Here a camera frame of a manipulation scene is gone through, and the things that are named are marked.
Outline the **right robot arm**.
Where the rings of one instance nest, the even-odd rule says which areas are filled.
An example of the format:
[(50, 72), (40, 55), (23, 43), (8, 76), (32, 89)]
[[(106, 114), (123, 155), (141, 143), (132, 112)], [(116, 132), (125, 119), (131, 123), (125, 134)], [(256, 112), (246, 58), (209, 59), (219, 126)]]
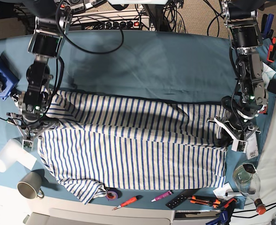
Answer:
[(64, 62), (60, 56), (72, 20), (67, 0), (23, 0), (21, 3), (36, 17), (28, 52), (35, 56), (26, 72), (26, 91), (13, 89), (10, 97), (19, 113), (8, 113), (8, 121), (22, 135), (22, 148), (32, 149), (36, 138), (58, 124), (46, 116), (60, 88)]

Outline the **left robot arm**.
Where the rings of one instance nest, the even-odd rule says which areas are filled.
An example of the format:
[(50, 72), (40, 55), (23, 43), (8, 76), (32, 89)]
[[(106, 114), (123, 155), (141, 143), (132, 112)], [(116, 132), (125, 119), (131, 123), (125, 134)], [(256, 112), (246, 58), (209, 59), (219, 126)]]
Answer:
[(245, 152), (248, 139), (259, 132), (252, 120), (264, 112), (269, 103), (269, 93), (262, 77), (263, 64), (257, 48), (263, 44), (257, 22), (257, 9), (263, 1), (221, 0), (219, 2), (230, 40), (229, 57), (236, 75), (236, 85), (231, 96), (221, 100), (230, 112), (228, 119), (211, 120), (227, 133), (226, 141), (233, 151)]

